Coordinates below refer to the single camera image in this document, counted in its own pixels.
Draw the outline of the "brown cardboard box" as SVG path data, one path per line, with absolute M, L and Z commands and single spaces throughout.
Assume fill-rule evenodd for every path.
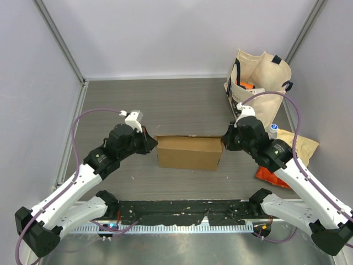
M 163 168 L 215 171 L 223 144 L 220 136 L 158 135 L 158 165 Z

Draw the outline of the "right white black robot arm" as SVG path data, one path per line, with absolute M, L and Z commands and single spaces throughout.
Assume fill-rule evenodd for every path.
M 280 218 L 307 233 L 325 253 L 336 256 L 352 239 L 352 209 L 335 197 L 316 179 L 290 145 L 272 140 L 260 120 L 247 116 L 233 121 L 221 138 L 229 151 L 244 151 L 288 184 L 305 202 L 302 207 L 279 198 L 267 189 L 259 189 L 249 201 L 255 218 L 265 214 Z

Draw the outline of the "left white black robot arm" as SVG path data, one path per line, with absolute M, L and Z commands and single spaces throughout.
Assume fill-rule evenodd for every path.
M 118 200 L 105 190 L 80 206 L 75 206 L 75 202 L 116 171 L 122 160 L 133 154 L 146 155 L 157 145 L 144 126 L 136 129 L 126 124 L 116 125 L 63 185 L 31 209 L 17 210 L 15 223 L 20 240 L 42 258 L 85 222 L 97 218 L 112 220 L 118 212 Z

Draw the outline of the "white box in bag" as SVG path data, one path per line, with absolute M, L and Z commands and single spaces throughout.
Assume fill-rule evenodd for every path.
M 252 88 L 252 89 L 248 89 L 247 91 L 250 92 L 252 95 L 256 95 L 256 94 L 265 92 L 265 89 L 264 88 Z

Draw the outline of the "clear plastic water bottle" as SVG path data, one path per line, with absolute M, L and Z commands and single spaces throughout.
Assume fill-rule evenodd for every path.
M 277 124 L 272 123 L 268 128 L 269 139 L 277 139 L 279 127 Z

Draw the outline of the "orange item in bag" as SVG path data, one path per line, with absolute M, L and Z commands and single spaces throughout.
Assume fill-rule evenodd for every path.
M 240 81 L 239 86 L 245 90 L 252 90 L 252 89 L 256 89 L 256 86 L 253 84 L 250 84 L 248 82 L 243 82 Z

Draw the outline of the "beige canvas tote bag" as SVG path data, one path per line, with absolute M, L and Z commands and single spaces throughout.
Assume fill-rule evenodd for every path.
M 267 92 L 250 100 L 247 105 L 255 110 L 257 119 L 267 129 L 274 121 L 282 103 L 282 97 L 273 92 L 285 94 L 291 88 L 292 71 L 286 61 L 267 52 L 260 56 L 238 50 L 234 63 L 227 76 L 224 88 L 233 115 L 237 117 L 237 104 L 251 96 Z

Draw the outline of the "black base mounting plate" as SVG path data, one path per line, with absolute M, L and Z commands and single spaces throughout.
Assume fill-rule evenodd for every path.
M 125 200 L 116 212 L 123 225 L 211 226 L 243 225 L 248 219 L 267 219 L 258 206 L 243 200 Z

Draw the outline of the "aluminium frame rail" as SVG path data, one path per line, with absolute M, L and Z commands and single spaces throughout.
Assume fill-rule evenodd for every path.
M 281 212 L 265 212 L 255 200 L 150 200 L 118 201 L 110 194 L 97 195 L 89 201 L 69 206 L 62 213 L 57 213 L 53 224 L 42 221 L 47 230 L 54 227 L 63 232 L 72 230 L 85 222 L 102 219 L 121 221 L 123 225 L 146 226 L 198 226 L 204 218 L 210 225 L 240 224 L 244 219 L 265 219 L 270 216 L 284 218 L 284 213 L 307 221 L 313 214 L 311 210 L 299 204 L 292 204 L 281 199 L 270 201 L 271 206 L 279 207 Z

